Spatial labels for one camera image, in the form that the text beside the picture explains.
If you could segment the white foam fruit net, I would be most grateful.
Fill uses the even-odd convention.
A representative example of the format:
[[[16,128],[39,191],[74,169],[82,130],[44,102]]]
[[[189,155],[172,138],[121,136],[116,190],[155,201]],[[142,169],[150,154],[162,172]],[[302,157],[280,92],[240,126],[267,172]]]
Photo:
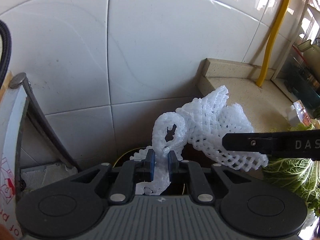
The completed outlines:
[[[143,160],[148,150],[155,152],[155,174],[151,182],[136,185],[136,194],[160,195],[170,185],[168,153],[174,151],[182,160],[186,144],[203,152],[213,161],[234,170],[257,170],[268,165],[268,157],[258,152],[228,151],[222,145],[227,133],[254,131],[240,104],[227,105],[228,89],[220,86],[204,98],[194,98],[173,112],[160,115],[153,126],[152,144],[131,156]]]

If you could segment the green napa cabbage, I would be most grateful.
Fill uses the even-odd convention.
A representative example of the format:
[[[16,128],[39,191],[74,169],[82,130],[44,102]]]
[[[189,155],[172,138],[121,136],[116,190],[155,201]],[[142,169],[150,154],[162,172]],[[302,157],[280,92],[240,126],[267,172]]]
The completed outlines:
[[[312,217],[319,216],[319,161],[308,158],[274,158],[268,155],[264,181],[298,195]]]

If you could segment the orange printed carton box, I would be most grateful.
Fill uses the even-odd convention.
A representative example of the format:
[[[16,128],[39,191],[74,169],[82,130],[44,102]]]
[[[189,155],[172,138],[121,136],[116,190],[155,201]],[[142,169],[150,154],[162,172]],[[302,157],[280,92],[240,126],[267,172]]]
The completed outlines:
[[[303,124],[305,126],[309,126],[311,124],[310,116],[300,100],[295,101],[285,110],[285,112],[291,127],[296,127],[299,124]]]

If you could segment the teal plastic basin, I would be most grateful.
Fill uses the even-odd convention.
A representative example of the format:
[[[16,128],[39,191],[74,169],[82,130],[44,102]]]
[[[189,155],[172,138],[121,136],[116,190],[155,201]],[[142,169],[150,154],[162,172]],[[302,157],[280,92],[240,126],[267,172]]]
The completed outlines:
[[[319,95],[299,74],[297,67],[292,64],[289,65],[289,70],[287,71],[287,83],[292,93],[302,101],[305,107],[311,110],[319,107]]]

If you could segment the green plastic colander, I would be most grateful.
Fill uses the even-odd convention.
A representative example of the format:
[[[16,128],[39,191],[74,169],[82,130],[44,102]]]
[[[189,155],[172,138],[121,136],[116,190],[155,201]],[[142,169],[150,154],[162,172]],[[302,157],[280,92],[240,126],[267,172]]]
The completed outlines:
[[[303,57],[309,68],[313,71],[315,77],[319,79],[319,46],[311,44],[311,40],[307,40],[299,44],[297,48],[303,53]]]

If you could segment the white dish rack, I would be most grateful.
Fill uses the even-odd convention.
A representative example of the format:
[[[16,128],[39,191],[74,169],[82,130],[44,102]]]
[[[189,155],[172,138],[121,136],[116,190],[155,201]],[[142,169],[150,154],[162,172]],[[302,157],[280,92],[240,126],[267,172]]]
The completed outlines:
[[[284,54],[280,56],[280,61],[271,80],[294,102],[299,99],[292,93],[287,83],[287,71],[290,64],[297,67],[299,74],[319,95],[319,81],[309,68],[303,53],[297,48],[299,44],[307,40],[311,40],[311,44],[319,44],[316,41],[319,39],[319,2],[317,0],[303,0],[303,9],[299,14],[299,21],[291,33],[290,44]]]

